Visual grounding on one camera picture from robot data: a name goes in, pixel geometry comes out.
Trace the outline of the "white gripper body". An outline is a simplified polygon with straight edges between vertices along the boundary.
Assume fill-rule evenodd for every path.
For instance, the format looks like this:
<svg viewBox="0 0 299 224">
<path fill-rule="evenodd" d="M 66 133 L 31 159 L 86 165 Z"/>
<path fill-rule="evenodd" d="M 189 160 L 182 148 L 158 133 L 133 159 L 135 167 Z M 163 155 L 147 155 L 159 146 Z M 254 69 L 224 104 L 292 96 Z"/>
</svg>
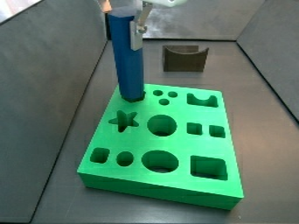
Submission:
<svg viewBox="0 0 299 224">
<path fill-rule="evenodd" d="M 142 0 L 142 1 L 146 1 L 151 4 L 161 4 L 168 7 L 174 7 L 177 5 L 188 3 L 189 0 Z"/>
</svg>

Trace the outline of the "metal gripper finger with black pad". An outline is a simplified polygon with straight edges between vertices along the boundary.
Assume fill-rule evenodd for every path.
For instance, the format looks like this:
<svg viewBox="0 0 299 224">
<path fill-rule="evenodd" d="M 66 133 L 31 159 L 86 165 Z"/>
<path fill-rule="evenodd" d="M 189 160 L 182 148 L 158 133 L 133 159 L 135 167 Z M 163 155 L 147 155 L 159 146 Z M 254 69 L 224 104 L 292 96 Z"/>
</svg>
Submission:
<svg viewBox="0 0 299 224">
<path fill-rule="evenodd" d="M 131 49 L 138 51 L 143 48 L 143 35 L 147 33 L 146 20 L 150 16 L 154 4 L 143 1 L 142 8 L 137 11 L 134 20 L 130 22 Z"/>
</svg>

